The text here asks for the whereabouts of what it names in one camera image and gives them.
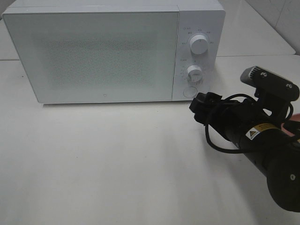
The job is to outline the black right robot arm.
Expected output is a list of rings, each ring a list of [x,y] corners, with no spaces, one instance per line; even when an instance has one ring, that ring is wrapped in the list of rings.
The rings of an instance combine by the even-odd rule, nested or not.
[[[227,154],[244,154],[266,177],[274,202],[282,209],[300,211],[299,135],[288,136],[258,102],[246,94],[225,99],[198,93],[189,109],[205,127],[210,147]]]

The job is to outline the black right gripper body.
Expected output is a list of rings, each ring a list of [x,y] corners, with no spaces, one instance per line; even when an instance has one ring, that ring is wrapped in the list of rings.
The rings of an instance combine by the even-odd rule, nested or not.
[[[224,126],[226,104],[222,100],[222,96],[213,92],[199,92],[192,100],[190,111],[194,114],[194,119],[205,125],[209,114],[212,113],[209,124],[212,126]]]

